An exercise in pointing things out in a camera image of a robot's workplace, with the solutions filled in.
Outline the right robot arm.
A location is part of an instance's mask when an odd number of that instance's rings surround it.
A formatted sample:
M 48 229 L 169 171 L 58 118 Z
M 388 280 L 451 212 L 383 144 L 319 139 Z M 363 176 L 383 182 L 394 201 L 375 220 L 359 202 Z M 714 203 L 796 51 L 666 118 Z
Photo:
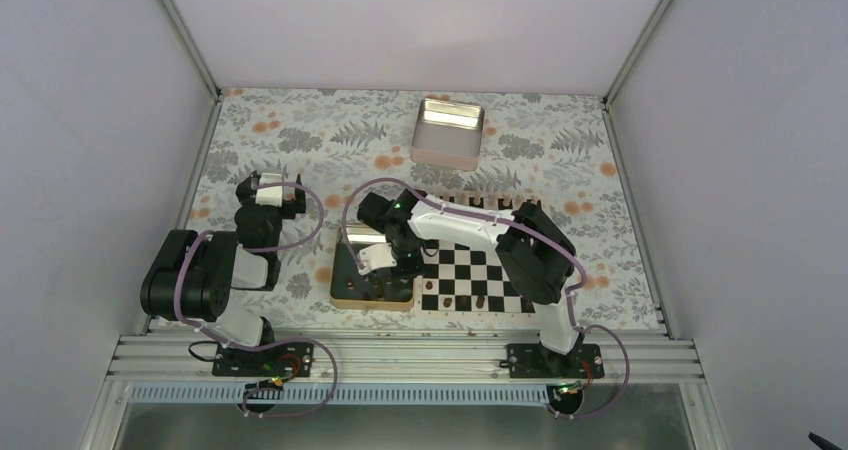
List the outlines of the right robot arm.
M 512 288 L 539 315 L 544 369 L 565 377 L 578 367 L 580 337 L 565 295 L 568 279 L 579 268 L 576 250 L 538 204 L 488 210 L 405 190 L 394 200 L 366 195 L 357 218 L 384 237 L 381 244 L 352 252 L 361 275 L 379 270 L 398 278 L 422 275 L 427 241 L 482 251 L 498 260 Z

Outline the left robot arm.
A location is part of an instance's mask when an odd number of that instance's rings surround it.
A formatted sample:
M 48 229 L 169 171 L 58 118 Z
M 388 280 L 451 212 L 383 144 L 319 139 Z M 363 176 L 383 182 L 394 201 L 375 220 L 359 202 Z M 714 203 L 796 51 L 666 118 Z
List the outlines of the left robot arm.
M 270 322 L 230 300 L 233 291 L 265 292 L 277 285 L 284 221 L 306 212 L 301 179 L 252 172 L 235 190 L 233 231 L 174 229 L 143 280 L 140 305 L 149 316 L 180 322 L 224 347 L 255 375 L 270 372 L 278 347 Z

